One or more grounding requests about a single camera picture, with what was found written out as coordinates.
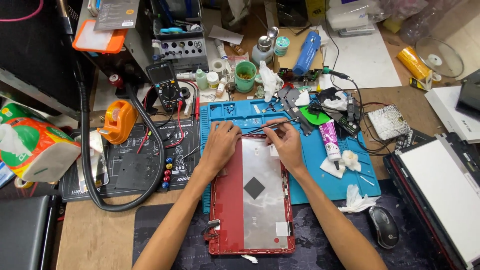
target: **black diamond sticker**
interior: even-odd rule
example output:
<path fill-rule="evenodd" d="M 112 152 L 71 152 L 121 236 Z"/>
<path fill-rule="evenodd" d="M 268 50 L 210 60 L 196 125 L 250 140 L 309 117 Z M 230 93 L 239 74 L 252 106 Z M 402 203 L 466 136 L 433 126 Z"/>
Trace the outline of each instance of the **black diamond sticker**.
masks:
<path fill-rule="evenodd" d="M 253 177 L 250 179 L 250 181 L 248 181 L 243 189 L 245 189 L 245 191 L 255 200 L 260 193 L 262 193 L 265 187 L 255 177 Z"/>

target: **purple glue tube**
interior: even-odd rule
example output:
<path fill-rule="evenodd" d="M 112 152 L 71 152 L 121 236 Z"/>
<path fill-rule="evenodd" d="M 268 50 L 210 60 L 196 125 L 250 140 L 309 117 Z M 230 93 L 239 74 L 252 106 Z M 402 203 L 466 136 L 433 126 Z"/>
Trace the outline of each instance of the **purple glue tube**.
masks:
<path fill-rule="evenodd" d="M 330 119 L 325 124 L 319 126 L 322 139 L 324 140 L 325 150 L 327 151 L 327 158 L 335 164 L 337 170 L 340 169 L 338 161 L 342 159 L 338 143 L 336 141 L 336 132 L 334 120 Z"/>

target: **blue hot glue gun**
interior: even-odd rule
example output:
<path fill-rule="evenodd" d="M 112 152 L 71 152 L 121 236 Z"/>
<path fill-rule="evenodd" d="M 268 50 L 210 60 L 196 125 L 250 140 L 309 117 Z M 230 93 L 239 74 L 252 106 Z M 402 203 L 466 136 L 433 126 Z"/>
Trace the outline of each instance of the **blue hot glue gun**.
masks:
<path fill-rule="evenodd" d="M 293 73 L 299 76 L 305 75 L 312 65 L 315 54 L 320 48 L 320 36 L 315 31 L 310 31 L 301 46 L 300 56 L 293 67 Z"/>

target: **green cup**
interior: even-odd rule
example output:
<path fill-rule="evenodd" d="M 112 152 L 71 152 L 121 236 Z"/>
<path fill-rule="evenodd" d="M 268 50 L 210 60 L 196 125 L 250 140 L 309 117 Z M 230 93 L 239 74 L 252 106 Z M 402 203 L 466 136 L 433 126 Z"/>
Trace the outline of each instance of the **green cup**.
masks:
<path fill-rule="evenodd" d="M 242 79 L 239 74 L 244 74 L 250 79 Z M 235 89 L 241 93 L 248 93 L 253 89 L 257 68 L 252 62 L 242 61 L 235 66 Z"/>

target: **forearm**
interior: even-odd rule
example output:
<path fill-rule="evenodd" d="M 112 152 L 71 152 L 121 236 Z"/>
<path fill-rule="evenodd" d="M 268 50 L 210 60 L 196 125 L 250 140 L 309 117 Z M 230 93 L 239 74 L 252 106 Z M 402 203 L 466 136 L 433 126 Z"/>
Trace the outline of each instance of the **forearm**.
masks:
<path fill-rule="evenodd" d="M 385 270 L 378 252 L 325 195 L 306 169 L 293 175 L 308 201 L 335 254 L 346 270 Z"/>
<path fill-rule="evenodd" d="M 180 250 L 205 183 L 211 179 L 195 168 L 188 184 L 137 259 L 133 270 L 169 270 Z"/>

